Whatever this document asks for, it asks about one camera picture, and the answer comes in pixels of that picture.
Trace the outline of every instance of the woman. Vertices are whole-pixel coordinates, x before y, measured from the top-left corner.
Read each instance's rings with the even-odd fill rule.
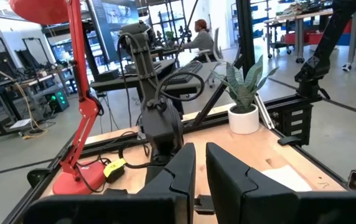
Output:
[[[199,49],[200,51],[210,50],[208,56],[210,57],[211,61],[215,60],[213,54],[214,41],[211,38],[210,34],[208,33],[209,29],[207,28],[207,23],[204,19],[199,19],[198,21],[195,22],[195,31],[198,33],[197,37],[192,42],[183,44],[182,48]],[[193,60],[198,60],[199,62],[202,63],[207,62],[207,58],[204,54],[197,56]]]

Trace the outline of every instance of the concrete floor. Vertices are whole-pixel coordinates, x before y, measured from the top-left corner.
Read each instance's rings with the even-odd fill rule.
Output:
[[[262,41],[257,41],[256,58],[263,53],[263,46]],[[226,61],[232,62],[236,55],[236,49],[225,50],[223,54]],[[353,69],[353,71],[345,73],[341,70],[341,66],[347,60],[347,54],[347,47],[339,47],[334,51],[330,58],[330,73],[320,82],[320,86],[327,90],[332,100],[356,108],[356,71]],[[304,57],[309,58],[310,55],[311,52],[306,47]],[[285,51],[270,60],[265,57],[264,71],[279,66],[280,69],[273,78],[287,85],[297,86],[294,76],[301,65],[296,64],[294,59],[295,56],[286,55]],[[213,91],[214,88],[207,87],[197,100],[184,103],[185,112],[201,110]],[[291,95],[294,90],[268,80],[260,92],[262,98],[267,101]],[[125,91],[112,91],[108,93],[108,96],[117,125],[120,128],[127,128],[129,121]],[[132,123],[134,124],[140,113],[138,102],[135,100],[138,98],[136,90],[130,89],[129,97]],[[230,102],[232,100],[224,93],[218,100],[217,106]],[[78,100],[71,99],[69,103],[70,107],[52,120],[57,124],[50,127],[45,136],[25,141],[18,136],[0,138],[0,170],[55,157],[77,129],[78,121],[81,118],[77,110]],[[108,116],[109,112],[106,110],[105,115],[96,121],[91,136],[101,133],[101,124],[103,132],[110,131]],[[311,127],[311,143],[309,146],[304,146],[304,149],[346,179],[350,170],[356,169],[356,112],[325,101],[318,102],[314,104]],[[46,167],[47,164],[44,163],[36,167]],[[0,174],[0,223],[29,189],[26,174],[36,167]]]

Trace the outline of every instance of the snake plant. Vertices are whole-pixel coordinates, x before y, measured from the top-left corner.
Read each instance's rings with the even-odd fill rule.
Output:
[[[227,63],[227,79],[224,75],[220,75],[217,72],[212,71],[213,75],[221,80],[221,82],[229,87],[229,95],[237,105],[236,113],[249,113],[254,110],[251,107],[256,92],[265,84],[266,79],[273,75],[277,69],[274,68],[267,74],[264,79],[263,76],[263,57],[256,64],[254,64],[247,73],[246,79],[243,78],[243,74],[239,69],[232,64]]]

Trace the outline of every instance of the yellow tag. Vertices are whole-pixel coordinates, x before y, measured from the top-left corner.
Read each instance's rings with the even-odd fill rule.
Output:
[[[115,171],[116,169],[119,169],[125,163],[126,163],[126,161],[124,159],[118,159],[116,161],[113,161],[105,167],[105,169],[103,170],[103,174],[107,178],[113,171]]]

